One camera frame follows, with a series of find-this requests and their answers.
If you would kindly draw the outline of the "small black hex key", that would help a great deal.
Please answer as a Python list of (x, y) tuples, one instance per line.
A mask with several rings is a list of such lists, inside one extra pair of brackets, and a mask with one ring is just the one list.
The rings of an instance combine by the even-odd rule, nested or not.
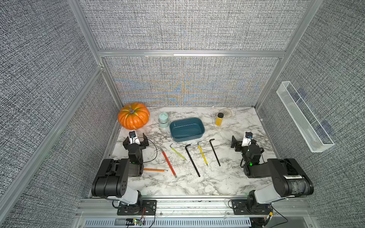
[(215, 158), (216, 158), (216, 161), (217, 161), (218, 165), (221, 167), (221, 163), (220, 163), (220, 161), (219, 161), (219, 158), (218, 158), (218, 156), (217, 156), (217, 153), (216, 153), (216, 151), (215, 151), (215, 148), (214, 148), (214, 146), (213, 146), (213, 144), (212, 144), (212, 142), (213, 142), (214, 140), (215, 140), (214, 138), (213, 138), (213, 139), (210, 139), (210, 140), (209, 140), (209, 143), (210, 143), (210, 146), (211, 146), (212, 151), (213, 151), (213, 153), (214, 153), (214, 156), (215, 156)]

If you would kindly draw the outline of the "lime green hex key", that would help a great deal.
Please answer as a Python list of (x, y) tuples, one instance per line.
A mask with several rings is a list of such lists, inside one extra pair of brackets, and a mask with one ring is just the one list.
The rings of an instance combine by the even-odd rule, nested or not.
[(169, 145), (169, 147), (171, 148), (172, 151), (174, 151), (177, 155), (179, 155), (181, 158), (183, 158), (184, 160), (186, 160), (186, 158), (180, 154), (175, 148), (172, 147), (173, 143)]

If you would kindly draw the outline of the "yellow handled hex key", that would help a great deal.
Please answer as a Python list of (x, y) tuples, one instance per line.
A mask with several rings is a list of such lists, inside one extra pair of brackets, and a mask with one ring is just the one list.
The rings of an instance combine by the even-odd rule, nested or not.
[(204, 163), (206, 164), (206, 166), (209, 166), (208, 165), (208, 162), (207, 162), (207, 160), (206, 160), (206, 158), (205, 158), (205, 155), (204, 155), (204, 153), (203, 153), (203, 151), (202, 151), (202, 147), (201, 147), (201, 145), (200, 145), (200, 143), (201, 143), (202, 141), (199, 141), (198, 143), (197, 143), (197, 145), (198, 145), (198, 148), (199, 148), (199, 150), (200, 150), (200, 153), (201, 153), (201, 155), (202, 155), (202, 157), (203, 157), (203, 160), (204, 160)]

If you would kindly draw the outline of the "large black hex key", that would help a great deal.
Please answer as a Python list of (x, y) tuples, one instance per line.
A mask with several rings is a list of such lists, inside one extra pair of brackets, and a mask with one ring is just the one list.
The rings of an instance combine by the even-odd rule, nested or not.
[(194, 169), (195, 169), (195, 171), (197, 173), (197, 176), (200, 177), (200, 173), (199, 173), (199, 171), (198, 171), (198, 169), (197, 169), (197, 167), (196, 167), (196, 165), (194, 163), (194, 160), (193, 160), (193, 158), (192, 158), (192, 156), (190, 155), (190, 152), (189, 152), (189, 147), (190, 146), (191, 146), (191, 144), (186, 145), (185, 146), (185, 150), (186, 150), (186, 152), (187, 152), (187, 154), (189, 156), (189, 159), (190, 159), (190, 161), (191, 161), (191, 163), (192, 163), (192, 165), (193, 165), (193, 167), (194, 167)]

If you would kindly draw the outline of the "red handled hex key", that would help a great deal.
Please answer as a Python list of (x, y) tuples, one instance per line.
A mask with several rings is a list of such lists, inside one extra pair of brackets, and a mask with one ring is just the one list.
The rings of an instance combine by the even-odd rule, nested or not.
[(158, 148), (158, 149), (156, 149), (156, 152), (161, 152), (162, 153), (162, 155), (164, 156), (164, 158), (165, 158), (165, 160), (166, 160), (166, 162), (167, 162), (167, 164), (168, 164), (171, 172), (173, 173), (173, 176), (175, 178), (177, 178), (176, 172), (174, 171), (174, 169), (173, 169), (173, 167), (172, 167), (172, 165), (171, 165), (171, 163), (170, 163), (170, 161), (169, 161), (166, 153), (164, 152), (164, 150), (162, 150), (161, 148)]

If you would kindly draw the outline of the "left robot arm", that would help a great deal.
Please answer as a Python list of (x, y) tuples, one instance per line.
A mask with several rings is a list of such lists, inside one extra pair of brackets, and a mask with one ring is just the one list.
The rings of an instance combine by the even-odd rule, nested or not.
[(128, 186), (129, 177), (140, 177), (144, 171), (143, 149), (149, 146), (145, 134), (137, 137), (135, 131), (123, 141), (123, 146), (128, 152), (124, 159), (104, 159), (91, 186), (93, 197), (107, 200), (117, 200), (120, 205), (141, 206), (142, 195), (140, 191)]

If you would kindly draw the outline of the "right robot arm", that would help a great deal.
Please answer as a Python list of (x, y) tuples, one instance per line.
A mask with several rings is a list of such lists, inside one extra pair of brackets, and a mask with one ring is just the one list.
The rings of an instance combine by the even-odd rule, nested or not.
[(240, 167), (248, 178), (270, 177), (272, 183), (250, 191), (246, 207), (270, 205), (285, 198), (312, 195), (314, 185), (295, 159), (268, 159), (260, 163), (264, 148), (258, 146), (253, 134), (247, 132), (243, 140), (232, 137), (231, 148), (240, 152), (242, 160)]

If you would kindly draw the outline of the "teal plastic storage box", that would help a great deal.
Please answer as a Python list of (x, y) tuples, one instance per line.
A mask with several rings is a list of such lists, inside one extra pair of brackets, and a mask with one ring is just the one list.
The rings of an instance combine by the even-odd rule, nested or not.
[(205, 133), (203, 122), (197, 117), (173, 121), (169, 128), (172, 139), (177, 143), (199, 139)]

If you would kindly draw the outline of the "mint green lidded jar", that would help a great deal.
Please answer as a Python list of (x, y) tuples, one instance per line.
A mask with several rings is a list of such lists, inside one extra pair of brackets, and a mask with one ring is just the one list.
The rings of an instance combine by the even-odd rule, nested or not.
[(169, 115), (166, 112), (163, 112), (159, 115), (159, 126), (161, 128), (167, 128), (169, 126)]

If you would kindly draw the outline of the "orange decorative pumpkin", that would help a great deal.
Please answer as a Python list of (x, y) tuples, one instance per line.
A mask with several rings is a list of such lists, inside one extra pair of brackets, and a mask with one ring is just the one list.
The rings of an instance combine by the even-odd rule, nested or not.
[(150, 117), (150, 112), (142, 103), (125, 105), (118, 114), (119, 123), (128, 130), (137, 130), (145, 126)]

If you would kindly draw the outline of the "yellow bottle black cap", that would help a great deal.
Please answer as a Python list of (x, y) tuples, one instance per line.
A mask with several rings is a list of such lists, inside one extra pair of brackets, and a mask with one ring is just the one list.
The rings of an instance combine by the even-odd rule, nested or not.
[(222, 121), (223, 121), (223, 118), (224, 118), (224, 113), (218, 113), (218, 114), (217, 114), (217, 119), (216, 119), (215, 124), (216, 124), (217, 126), (221, 126)]

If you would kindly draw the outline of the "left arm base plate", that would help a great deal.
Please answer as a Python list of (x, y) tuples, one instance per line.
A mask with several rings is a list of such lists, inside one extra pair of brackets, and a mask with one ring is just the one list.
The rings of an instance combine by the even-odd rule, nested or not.
[(137, 216), (148, 215), (154, 216), (156, 214), (157, 200), (143, 200), (141, 205), (124, 205), (118, 206), (117, 215), (119, 216)]

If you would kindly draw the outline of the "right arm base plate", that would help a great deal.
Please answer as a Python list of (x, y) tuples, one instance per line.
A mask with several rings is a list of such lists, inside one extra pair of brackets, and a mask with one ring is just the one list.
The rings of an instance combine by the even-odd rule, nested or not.
[(267, 204), (257, 204), (246, 199), (234, 199), (229, 203), (234, 215), (269, 215), (272, 209)]

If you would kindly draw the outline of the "aluminium front rail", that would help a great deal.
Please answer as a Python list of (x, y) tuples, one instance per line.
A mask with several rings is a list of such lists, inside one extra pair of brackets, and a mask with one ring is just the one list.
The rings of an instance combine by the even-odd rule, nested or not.
[[(232, 217), (233, 201), (243, 201), (245, 196), (146, 196), (156, 200), (156, 216), (168, 217)], [(274, 202), (273, 207), (284, 216), (314, 217), (306, 198), (289, 198)], [(100, 198), (82, 199), (75, 218), (113, 218), (117, 209), (112, 201)]]

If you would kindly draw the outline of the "clear acrylic wall shelf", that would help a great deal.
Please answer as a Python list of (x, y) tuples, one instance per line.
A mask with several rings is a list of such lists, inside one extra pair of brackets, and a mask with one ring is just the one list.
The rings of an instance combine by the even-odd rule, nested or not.
[(321, 153), (335, 145), (328, 132), (290, 81), (281, 82), (276, 93), (311, 152)]

